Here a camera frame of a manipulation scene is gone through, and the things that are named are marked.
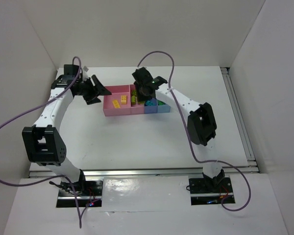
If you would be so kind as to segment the lime brick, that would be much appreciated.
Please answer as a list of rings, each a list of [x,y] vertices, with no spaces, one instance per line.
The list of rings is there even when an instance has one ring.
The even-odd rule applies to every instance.
[[[131,106],[134,106],[136,104],[136,96],[131,96]]]

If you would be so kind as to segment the cyan lego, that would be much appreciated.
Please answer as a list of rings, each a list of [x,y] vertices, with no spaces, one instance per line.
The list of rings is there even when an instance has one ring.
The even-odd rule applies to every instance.
[[[157,100],[152,98],[151,100],[147,100],[145,102],[145,106],[157,106]]]

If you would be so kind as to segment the yellow lego plate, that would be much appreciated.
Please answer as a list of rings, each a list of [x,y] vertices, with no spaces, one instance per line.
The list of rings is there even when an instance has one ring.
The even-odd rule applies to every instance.
[[[121,107],[117,100],[113,100],[112,104],[113,104],[113,107],[116,108],[116,109],[119,109]]]

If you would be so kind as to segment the dark green curved lego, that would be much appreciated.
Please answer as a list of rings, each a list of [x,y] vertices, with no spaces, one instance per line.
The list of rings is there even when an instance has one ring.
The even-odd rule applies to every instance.
[[[160,101],[160,100],[158,100],[158,106],[162,106],[162,105],[165,105],[165,103],[162,102],[162,101]]]

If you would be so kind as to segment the yellow lego brick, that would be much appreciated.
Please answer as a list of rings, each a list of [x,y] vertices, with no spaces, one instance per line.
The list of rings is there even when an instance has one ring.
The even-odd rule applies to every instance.
[[[126,105],[127,104],[127,96],[126,95],[122,95],[121,96],[121,104],[122,105]]]

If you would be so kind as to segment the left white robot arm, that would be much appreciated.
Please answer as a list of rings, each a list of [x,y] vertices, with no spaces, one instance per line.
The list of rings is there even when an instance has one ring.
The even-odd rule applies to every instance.
[[[65,191],[83,192],[87,184],[84,172],[67,158],[67,147],[59,134],[64,114],[75,96],[83,97],[91,105],[101,102],[99,96],[112,94],[87,71],[86,67],[65,64],[64,73],[51,85],[50,97],[40,117],[22,130],[29,161],[61,175],[63,182],[59,188]]]

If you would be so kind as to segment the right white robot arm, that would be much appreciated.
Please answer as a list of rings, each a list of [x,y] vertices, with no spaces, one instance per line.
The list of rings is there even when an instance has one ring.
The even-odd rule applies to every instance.
[[[200,103],[188,98],[169,86],[168,81],[160,76],[153,78],[144,67],[136,69],[132,76],[139,102],[154,98],[181,113],[187,138],[196,146],[199,156],[202,157],[200,161],[203,162],[204,180],[210,187],[215,188],[224,179],[224,170],[217,162],[217,124],[212,106],[207,102]]]

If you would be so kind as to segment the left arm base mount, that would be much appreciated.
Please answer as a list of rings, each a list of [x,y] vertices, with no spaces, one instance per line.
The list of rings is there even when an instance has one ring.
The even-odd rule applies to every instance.
[[[76,207],[74,192],[69,183],[49,181],[49,184],[59,189],[56,203],[57,208]],[[90,204],[89,207],[101,207],[103,180],[84,181],[83,188],[77,184],[74,184],[74,188],[79,207],[85,207],[88,204]]]

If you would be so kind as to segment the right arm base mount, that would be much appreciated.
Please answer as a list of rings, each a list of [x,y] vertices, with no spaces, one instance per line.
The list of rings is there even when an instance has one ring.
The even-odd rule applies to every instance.
[[[203,178],[189,178],[189,184],[186,186],[186,190],[190,192],[192,206],[221,204],[222,199],[224,199],[224,204],[235,203],[229,177],[225,177],[214,188],[206,184]]]

